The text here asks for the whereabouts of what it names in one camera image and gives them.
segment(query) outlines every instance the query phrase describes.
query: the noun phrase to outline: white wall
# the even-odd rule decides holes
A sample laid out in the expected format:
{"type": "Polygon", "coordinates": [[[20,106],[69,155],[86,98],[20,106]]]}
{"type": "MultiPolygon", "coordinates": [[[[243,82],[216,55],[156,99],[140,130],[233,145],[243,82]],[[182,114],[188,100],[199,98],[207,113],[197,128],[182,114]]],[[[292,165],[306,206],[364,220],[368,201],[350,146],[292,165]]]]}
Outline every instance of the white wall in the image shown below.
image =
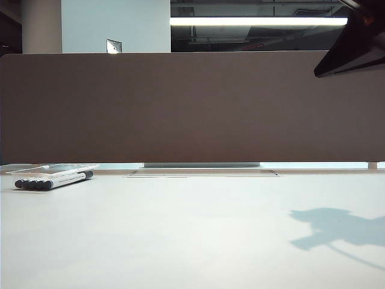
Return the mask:
{"type": "Polygon", "coordinates": [[[170,0],[62,0],[63,52],[170,52],[170,0]]]}

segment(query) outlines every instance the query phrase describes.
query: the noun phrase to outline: black object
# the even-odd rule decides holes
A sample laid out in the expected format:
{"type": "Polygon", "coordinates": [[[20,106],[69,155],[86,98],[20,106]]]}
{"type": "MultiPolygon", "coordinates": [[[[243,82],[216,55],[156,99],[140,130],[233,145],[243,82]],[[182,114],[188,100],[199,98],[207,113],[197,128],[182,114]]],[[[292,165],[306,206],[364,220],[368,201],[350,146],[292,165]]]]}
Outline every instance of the black object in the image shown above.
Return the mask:
{"type": "Polygon", "coordinates": [[[83,172],[83,173],[85,173],[85,179],[90,179],[94,175],[94,172],[92,170],[89,170],[89,171],[83,172]]]}
{"type": "Polygon", "coordinates": [[[16,188],[22,188],[23,182],[24,182],[23,179],[18,179],[18,180],[14,183],[14,186],[15,186],[16,188]]]}
{"type": "Polygon", "coordinates": [[[27,179],[24,180],[23,183],[22,183],[22,188],[23,188],[24,190],[29,189],[29,183],[30,183],[29,180],[27,180],[27,179]]]}
{"type": "Polygon", "coordinates": [[[34,188],[36,188],[36,183],[37,183],[37,181],[31,181],[31,182],[29,182],[28,188],[29,188],[30,190],[33,190],[34,188]]]}
{"type": "Polygon", "coordinates": [[[21,24],[0,11],[0,27],[0,57],[10,53],[22,53],[21,24]]]}
{"type": "Polygon", "coordinates": [[[43,190],[50,190],[54,186],[52,181],[45,181],[43,184],[43,190]]]}
{"type": "Polygon", "coordinates": [[[314,74],[322,77],[385,64],[385,0],[340,0],[352,13],[314,74]]]}
{"type": "Polygon", "coordinates": [[[44,181],[39,181],[36,183],[35,189],[36,190],[42,190],[44,186],[44,181]]]}

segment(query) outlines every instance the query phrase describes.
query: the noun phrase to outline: black marker cap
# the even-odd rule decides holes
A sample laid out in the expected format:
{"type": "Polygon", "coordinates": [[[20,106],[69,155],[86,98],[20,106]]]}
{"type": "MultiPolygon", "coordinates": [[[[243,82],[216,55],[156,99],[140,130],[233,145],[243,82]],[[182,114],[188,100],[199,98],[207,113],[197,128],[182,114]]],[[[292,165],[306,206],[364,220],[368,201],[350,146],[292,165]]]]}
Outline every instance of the black marker cap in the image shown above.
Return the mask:
{"type": "Polygon", "coordinates": [[[43,190],[50,190],[54,186],[54,183],[52,181],[45,181],[43,184],[43,190]]]}
{"type": "Polygon", "coordinates": [[[44,185],[44,181],[39,181],[36,183],[36,190],[41,190],[43,188],[43,185],[44,185]]]}
{"type": "Polygon", "coordinates": [[[34,188],[36,188],[36,183],[37,183],[37,181],[31,181],[30,183],[29,183],[29,189],[30,190],[33,190],[34,188]]]}
{"type": "Polygon", "coordinates": [[[14,186],[16,188],[21,188],[23,186],[23,179],[18,179],[15,183],[14,183],[14,186]]]}
{"type": "Polygon", "coordinates": [[[29,180],[23,181],[22,187],[23,187],[23,189],[25,189],[25,190],[29,189],[29,180]]]}
{"type": "Polygon", "coordinates": [[[94,172],[92,170],[88,170],[84,173],[85,173],[85,179],[92,178],[92,176],[94,175],[94,172]]]}

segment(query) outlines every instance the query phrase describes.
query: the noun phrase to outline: desk surface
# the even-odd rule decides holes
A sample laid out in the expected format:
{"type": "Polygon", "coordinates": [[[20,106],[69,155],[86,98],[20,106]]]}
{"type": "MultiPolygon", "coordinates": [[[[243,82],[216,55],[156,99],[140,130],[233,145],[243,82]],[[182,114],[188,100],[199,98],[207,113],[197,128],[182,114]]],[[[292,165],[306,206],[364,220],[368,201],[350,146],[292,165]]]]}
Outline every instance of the desk surface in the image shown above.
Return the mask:
{"type": "Polygon", "coordinates": [[[1,288],[384,288],[385,174],[1,176],[1,288]]]}

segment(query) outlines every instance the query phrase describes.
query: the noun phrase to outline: marker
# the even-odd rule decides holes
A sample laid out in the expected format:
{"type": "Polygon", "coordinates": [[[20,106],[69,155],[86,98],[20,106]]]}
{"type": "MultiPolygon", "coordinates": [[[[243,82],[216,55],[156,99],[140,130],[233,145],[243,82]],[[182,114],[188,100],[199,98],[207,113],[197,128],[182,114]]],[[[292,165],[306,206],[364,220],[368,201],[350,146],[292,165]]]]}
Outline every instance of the marker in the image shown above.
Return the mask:
{"type": "Polygon", "coordinates": [[[71,175],[59,176],[57,178],[50,179],[43,183],[43,190],[50,190],[52,188],[61,187],[62,185],[72,184],[73,182],[83,181],[89,179],[94,175],[94,173],[89,170],[87,172],[73,173],[71,175]]]}
{"type": "Polygon", "coordinates": [[[24,190],[27,190],[28,188],[29,188],[29,183],[30,183],[31,181],[29,180],[29,179],[25,179],[25,180],[23,180],[23,182],[22,182],[22,188],[24,189],[24,190]]]}
{"type": "Polygon", "coordinates": [[[33,190],[33,189],[37,188],[38,182],[44,182],[44,180],[46,180],[46,179],[47,179],[46,177],[33,179],[32,181],[29,182],[28,188],[30,190],[33,190]]]}
{"type": "Polygon", "coordinates": [[[44,186],[44,181],[39,181],[36,183],[35,189],[36,190],[42,190],[44,186]]]}
{"type": "Polygon", "coordinates": [[[15,186],[16,188],[22,188],[23,182],[24,182],[23,179],[18,179],[18,180],[14,183],[14,186],[15,186]]]}

